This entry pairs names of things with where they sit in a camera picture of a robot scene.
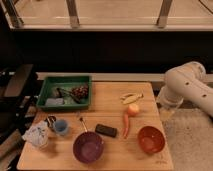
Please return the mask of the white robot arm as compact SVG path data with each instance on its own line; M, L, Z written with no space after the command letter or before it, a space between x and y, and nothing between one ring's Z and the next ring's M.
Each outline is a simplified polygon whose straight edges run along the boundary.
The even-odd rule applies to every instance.
M213 118L213 88L203 82L205 75L205 67L196 61L169 69L157 96L158 103L165 109L174 109L187 99Z

